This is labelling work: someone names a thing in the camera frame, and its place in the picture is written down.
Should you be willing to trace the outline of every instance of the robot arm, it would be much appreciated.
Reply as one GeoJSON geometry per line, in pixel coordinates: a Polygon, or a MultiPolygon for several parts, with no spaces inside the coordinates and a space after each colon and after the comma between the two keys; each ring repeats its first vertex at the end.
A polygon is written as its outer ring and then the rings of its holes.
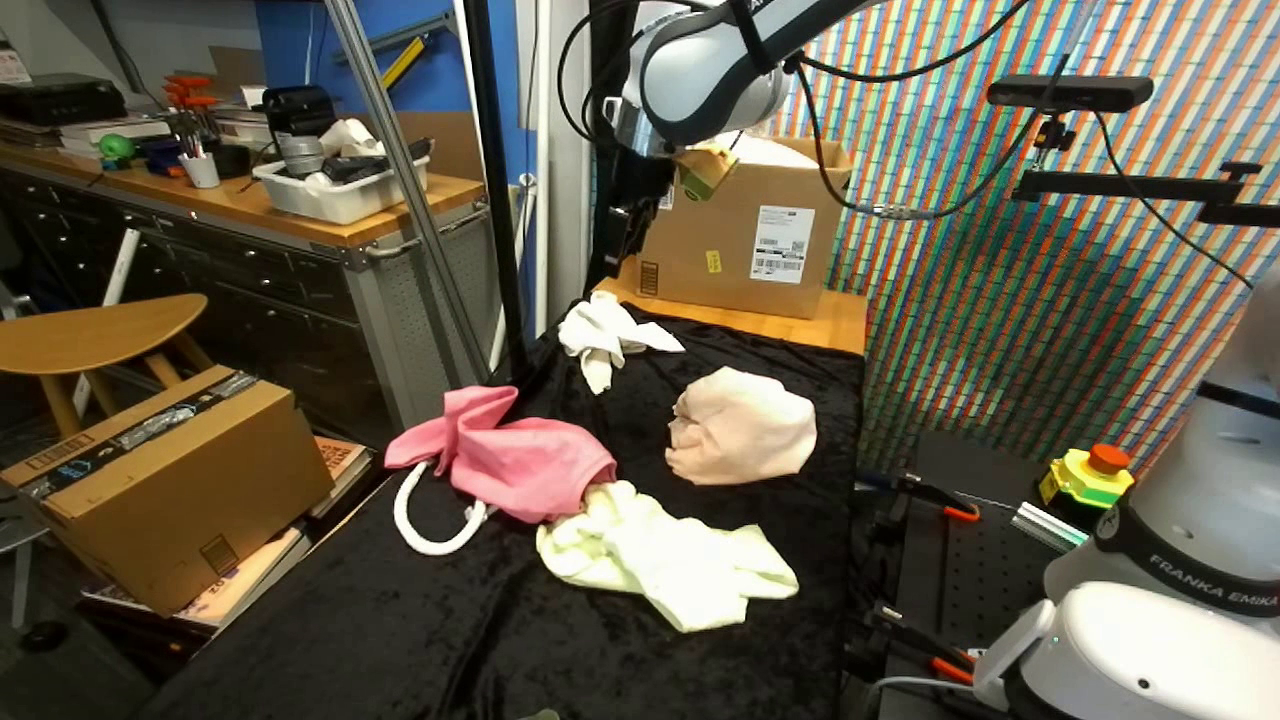
{"type": "Polygon", "coordinates": [[[759,125],[790,84],[780,63],[863,0],[639,2],[633,70],[603,119],[636,154],[667,154],[759,125]]]}

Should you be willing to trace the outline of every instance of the black fabric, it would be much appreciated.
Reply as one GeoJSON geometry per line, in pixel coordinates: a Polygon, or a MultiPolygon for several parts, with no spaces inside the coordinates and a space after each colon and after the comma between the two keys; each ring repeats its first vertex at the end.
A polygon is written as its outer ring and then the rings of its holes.
{"type": "MultiPolygon", "coordinates": [[[[525,412],[591,426],[619,476],[675,515],[764,523],[801,577],[750,624],[675,634],[639,594],[570,589],[534,551],[534,527],[489,520],[448,556],[411,556],[393,527],[387,478],[348,527],[243,610],[144,716],[836,716],[848,629],[848,478],[859,420],[858,356],[666,321],[685,356],[628,356],[617,388],[585,392],[558,345],[536,356],[525,412]],[[801,476],[693,486],[666,464],[674,400],[718,367],[769,372],[816,400],[819,442],[801,476]]],[[[465,501],[426,485],[418,523],[459,527],[465,501]]]]}

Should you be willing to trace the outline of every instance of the wooden chair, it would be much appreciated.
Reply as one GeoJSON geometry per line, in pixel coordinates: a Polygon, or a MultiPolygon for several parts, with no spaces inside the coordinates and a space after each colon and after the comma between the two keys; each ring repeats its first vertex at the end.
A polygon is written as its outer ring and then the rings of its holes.
{"type": "Polygon", "coordinates": [[[188,341],[188,326],[206,306],[209,294],[188,293],[113,306],[0,321],[0,372],[42,381],[59,435],[78,435],[79,415],[66,381],[85,375],[103,412],[121,409],[113,388],[100,381],[103,367],[144,360],[166,388],[179,383],[179,372],[166,351],[176,347],[188,356],[188,363],[209,363],[202,345],[188,341]]]}

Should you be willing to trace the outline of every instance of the cable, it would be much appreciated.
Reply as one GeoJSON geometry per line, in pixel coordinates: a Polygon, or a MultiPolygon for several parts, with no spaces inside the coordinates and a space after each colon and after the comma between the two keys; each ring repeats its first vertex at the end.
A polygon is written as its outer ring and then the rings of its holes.
{"type": "Polygon", "coordinates": [[[809,125],[814,125],[816,166],[819,166],[819,178],[825,178],[827,197],[834,197],[842,209],[863,212],[863,216],[876,216],[876,221],[945,221],[945,216],[956,216],[959,209],[968,209],[978,197],[989,192],[989,185],[1006,173],[1006,164],[1018,154],[1018,147],[1028,138],[1028,132],[1035,126],[1035,117],[1041,117],[1041,112],[1033,112],[1033,117],[1024,119],[1024,126],[1022,126],[1022,132],[1012,134],[1012,143],[999,150],[999,161],[993,164],[993,173],[989,173],[980,185],[971,185],[956,203],[949,203],[949,209],[876,209],[876,203],[843,200],[843,192],[834,185],[834,173],[827,173],[827,164],[825,164],[825,126],[819,126],[819,119],[816,119],[816,101],[814,101],[814,84],[809,84],[809,76],[805,76],[805,63],[797,63],[797,76],[801,76],[801,91],[805,91],[805,109],[809,109],[809,125]]]}
{"type": "Polygon", "coordinates": [[[825,63],[825,61],[814,61],[801,52],[801,63],[816,66],[816,70],[827,70],[827,76],[843,76],[843,81],[858,81],[858,84],[901,84],[901,81],[914,81],[914,76],[928,76],[938,66],[949,66],[956,63],[959,56],[978,52],[980,42],[989,42],[1018,11],[1024,11],[1028,0],[1018,0],[1006,14],[996,14],[993,28],[985,28],[978,40],[968,40],[966,47],[942,56],[942,61],[928,61],[919,66],[904,66],[904,70],[889,70],[889,76],[869,76],[869,70],[848,70],[848,66],[836,66],[836,63],[825,63]]]}
{"type": "Polygon", "coordinates": [[[564,101],[564,66],[570,66],[570,47],[577,42],[577,36],[591,22],[591,14],[577,20],[573,32],[564,36],[562,42],[562,61],[558,61],[558,101],[562,101],[562,117],[564,125],[579,134],[579,138],[591,138],[570,112],[570,101],[564,101]]]}
{"type": "Polygon", "coordinates": [[[966,691],[971,696],[968,683],[954,683],[954,678],[938,678],[938,675],[882,675],[863,701],[863,720],[876,720],[882,716],[882,696],[889,686],[931,686],[931,691],[966,691]]]}
{"type": "Polygon", "coordinates": [[[1117,154],[1117,147],[1114,147],[1114,132],[1109,132],[1106,117],[1093,112],[1093,119],[1095,119],[1095,126],[1106,132],[1106,150],[1109,150],[1117,176],[1128,185],[1128,192],[1134,192],[1181,245],[1187,245],[1192,251],[1202,251],[1205,259],[1211,259],[1211,263],[1224,267],[1227,274],[1236,274],[1245,286],[1253,286],[1253,279],[1248,279],[1245,272],[1236,272],[1227,259],[1211,254],[1205,245],[1187,239],[1181,227],[1172,227],[1172,221],[1169,221],[1148,197],[1135,192],[1135,185],[1134,185],[1128,173],[1122,166],[1122,154],[1117,154]]]}

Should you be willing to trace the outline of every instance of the pink cloth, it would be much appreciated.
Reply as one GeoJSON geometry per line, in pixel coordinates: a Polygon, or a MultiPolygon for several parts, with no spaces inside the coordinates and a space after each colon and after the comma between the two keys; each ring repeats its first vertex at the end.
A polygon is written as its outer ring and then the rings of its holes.
{"type": "Polygon", "coordinates": [[[585,486],[614,478],[617,459],[577,423],[549,415],[500,423],[518,395],[520,388],[512,383],[443,392],[443,415],[399,430],[385,464],[411,468],[440,457],[454,486],[525,523],[579,511],[585,486]]]}

